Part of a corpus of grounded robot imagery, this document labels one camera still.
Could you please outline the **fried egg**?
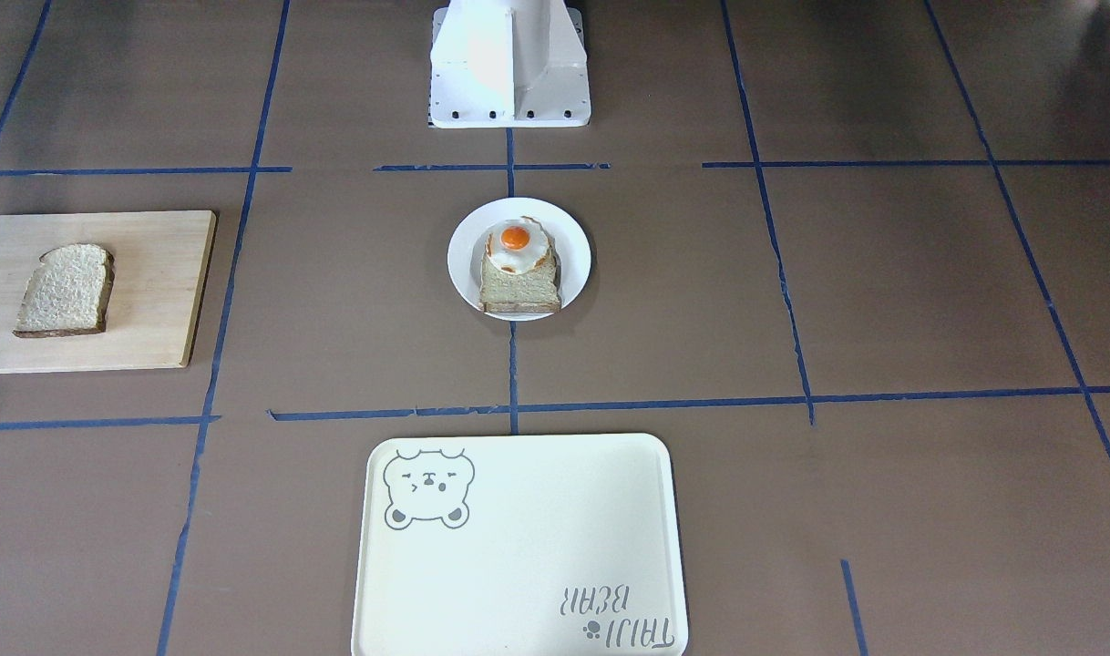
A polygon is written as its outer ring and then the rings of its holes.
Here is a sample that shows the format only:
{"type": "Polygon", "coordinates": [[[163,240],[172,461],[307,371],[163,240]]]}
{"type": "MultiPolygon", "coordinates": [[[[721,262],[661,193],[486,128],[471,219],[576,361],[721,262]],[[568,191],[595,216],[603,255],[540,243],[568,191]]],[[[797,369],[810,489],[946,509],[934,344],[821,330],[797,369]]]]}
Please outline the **fried egg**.
{"type": "Polygon", "coordinates": [[[522,275],[547,264],[552,240],[539,221],[518,216],[500,221],[485,240],[484,261],[501,273],[522,275]]]}

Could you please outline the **white round plate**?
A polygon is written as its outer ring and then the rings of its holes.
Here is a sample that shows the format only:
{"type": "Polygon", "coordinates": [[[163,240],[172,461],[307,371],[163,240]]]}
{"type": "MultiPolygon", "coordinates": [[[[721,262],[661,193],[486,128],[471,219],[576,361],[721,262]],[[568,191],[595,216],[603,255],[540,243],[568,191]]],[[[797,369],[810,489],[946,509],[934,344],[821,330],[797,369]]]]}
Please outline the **white round plate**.
{"type": "MultiPolygon", "coordinates": [[[[531,198],[494,200],[494,202],[471,212],[455,229],[454,235],[450,240],[447,261],[450,261],[452,282],[465,302],[472,307],[476,307],[480,295],[481,262],[483,261],[485,240],[491,228],[500,221],[517,219],[518,216],[531,216],[539,221],[552,240],[552,246],[558,251],[561,297],[563,307],[567,307],[572,300],[579,295],[587,285],[592,263],[591,244],[587,233],[576,220],[572,219],[568,212],[549,202],[543,202],[543,200],[531,198]]],[[[484,314],[502,320],[533,321],[555,313],[484,314]]]]}

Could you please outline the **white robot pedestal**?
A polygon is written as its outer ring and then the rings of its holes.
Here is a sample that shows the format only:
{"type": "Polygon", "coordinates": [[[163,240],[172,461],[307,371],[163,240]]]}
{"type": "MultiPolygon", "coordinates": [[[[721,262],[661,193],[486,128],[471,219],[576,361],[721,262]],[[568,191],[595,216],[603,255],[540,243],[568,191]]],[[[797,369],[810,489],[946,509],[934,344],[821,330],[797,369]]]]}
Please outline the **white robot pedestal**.
{"type": "Polygon", "coordinates": [[[564,1],[451,1],[434,12],[428,58],[431,127],[591,123],[583,17],[564,1]]]}

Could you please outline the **bread slice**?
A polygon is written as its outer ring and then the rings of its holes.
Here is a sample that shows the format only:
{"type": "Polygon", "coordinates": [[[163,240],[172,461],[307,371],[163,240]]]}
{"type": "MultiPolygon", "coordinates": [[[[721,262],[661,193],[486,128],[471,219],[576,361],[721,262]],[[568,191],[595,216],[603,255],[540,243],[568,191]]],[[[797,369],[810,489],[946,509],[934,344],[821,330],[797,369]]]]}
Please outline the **bread slice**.
{"type": "Polygon", "coordinates": [[[480,295],[476,307],[484,313],[549,314],[563,307],[558,251],[547,249],[537,266],[509,273],[493,264],[488,249],[481,254],[480,295]]]}
{"type": "Polygon", "coordinates": [[[47,251],[27,280],[14,336],[47,339],[105,332],[113,280],[113,254],[93,242],[73,242],[47,251]]]}

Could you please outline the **cream bear tray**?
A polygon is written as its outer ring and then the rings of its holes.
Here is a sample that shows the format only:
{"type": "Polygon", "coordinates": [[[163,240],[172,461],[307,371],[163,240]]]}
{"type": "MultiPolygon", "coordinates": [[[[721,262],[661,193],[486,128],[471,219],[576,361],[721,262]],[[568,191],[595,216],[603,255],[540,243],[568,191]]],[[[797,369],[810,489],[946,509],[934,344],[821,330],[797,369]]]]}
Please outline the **cream bear tray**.
{"type": "Polygon", "coordinates": [[[659,437],[387,440],[369,456],[355,655],[683,655],[659,437]]]}

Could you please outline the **wooden cutting board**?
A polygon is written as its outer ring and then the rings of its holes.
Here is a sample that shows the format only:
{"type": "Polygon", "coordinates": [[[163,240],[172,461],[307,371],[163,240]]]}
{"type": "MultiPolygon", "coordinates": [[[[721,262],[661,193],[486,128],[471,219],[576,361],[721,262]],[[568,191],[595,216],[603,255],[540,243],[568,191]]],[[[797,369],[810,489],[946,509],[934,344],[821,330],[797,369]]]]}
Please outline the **wooden cutting board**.
{"type": "Polygon", "coordinates": [[[214,232],[210,210],[0,215],[0,374],[183,369],[214,232]],[[16,336],[39,259],[75,242],[104,248],[114,259],[105,331],[16,336]]]}

